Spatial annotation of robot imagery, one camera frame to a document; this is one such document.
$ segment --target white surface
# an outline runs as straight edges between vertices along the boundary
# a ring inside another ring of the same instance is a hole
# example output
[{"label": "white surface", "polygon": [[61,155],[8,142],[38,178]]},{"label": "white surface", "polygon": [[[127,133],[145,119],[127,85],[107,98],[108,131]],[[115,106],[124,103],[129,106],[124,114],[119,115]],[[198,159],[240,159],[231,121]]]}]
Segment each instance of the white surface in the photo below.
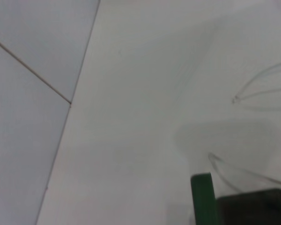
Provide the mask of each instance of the white surface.
[{"label": "white surface", "polygon": [[0,0],[0,42],[72,100],[98,0]]},{"label": "white surface", "polygon": [[281,179],[281,107],[231,102],[281,62],[281,1],[245,3],[101,2],[38,225],[194,223],[210,151]]},{"label": "white surface", "polygon": [[0,48],[0,225],[36,223],[68,109]]}]

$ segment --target thin wire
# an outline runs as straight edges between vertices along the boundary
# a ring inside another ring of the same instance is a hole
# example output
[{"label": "thin wire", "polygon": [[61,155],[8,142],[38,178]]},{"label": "thin wire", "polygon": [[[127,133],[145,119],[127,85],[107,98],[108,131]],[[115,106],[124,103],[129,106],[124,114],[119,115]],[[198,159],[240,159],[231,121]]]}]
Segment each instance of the thin wire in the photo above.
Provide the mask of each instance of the thin wire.
[{"label": "thin wire", "polygon": [[222,173],[219,171],[217,165],[216,165],[216,162],[221,162],[221,163],[224,163],[228,166],[230,166],[231,168],[234,168],[234,169],[237,169],[239,171],[242,171],[243,173],[246,173],[246,174],[249,174],[251,176],[254,176],[256,178],[261,178],[261,179],[264,179],[266,181],[269,181],[271,183],[275,183],[275,184],[278,184],[278,185],[281,185],[281,181],[280,180],[276,180],[276,179],[273,179],[273,178],[270,178],[270,177],[267,177],[267,176],[263,176],[263,175],[260,175],[260,174],[257,174],[257,173],[254,173],[254,172],[251,172],[249,170],[246,170],[246,169],[242,169],[242,168],[239,168],[239,167],[236,167],[230,163],[227,163],[225,162],[223,159],[219,158],[218,156],[216,156],[214,153],[209,153],[208,154],[208,159],[213,167],[213,169],[215,170],[215,172],[219,175],[219,177],[222,179],[222,181],[228,185],[230,188],[232,188],[233,190],[235,190],[236,192],[239,192],[239,193],[242,193],[242,190],[240,190],[239,188],[237,188],[236,186],[234,186],[229,180],[227,180],[224,175],[222,175]]},{"label": "thin wire", "polygon": [[281,63],[278,63],[278,64],[275,64],[269,68],[266,68],[265,70],[262,70],[261,72],[259,72],[258,74],[256,74],[251,80],[249,80],[240,90],[239,92],[234,96],[234,98],[232,99],[232,103],[238,103],[240,102],[241,100],[243,99],[246,99],[246,98],[249,98],[249,97],[253,97],[253,96],[256,96],[258,95],[258,93],[255,93],[255,94],[252,94],[250,96],[245,96],[245,97],[240,97],[240,95],[243,94],[243,92],[247,89],[247,87],[253,83],[255,80],[257,80],[259,77],[265,75],[266,73],[268,73],[269,71],[275,69],[275,68],[278,68],[278,67],[281,67]]}]

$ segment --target green object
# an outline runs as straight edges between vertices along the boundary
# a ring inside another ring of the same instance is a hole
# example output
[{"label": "green object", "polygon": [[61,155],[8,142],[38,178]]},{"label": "green object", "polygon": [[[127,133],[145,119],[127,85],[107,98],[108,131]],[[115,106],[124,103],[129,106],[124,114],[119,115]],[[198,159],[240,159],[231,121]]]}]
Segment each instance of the green object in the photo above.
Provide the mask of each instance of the green object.
[{"label": "green object", "polygon": [[220,225],[210,173],[191,178],[196,225]]}]

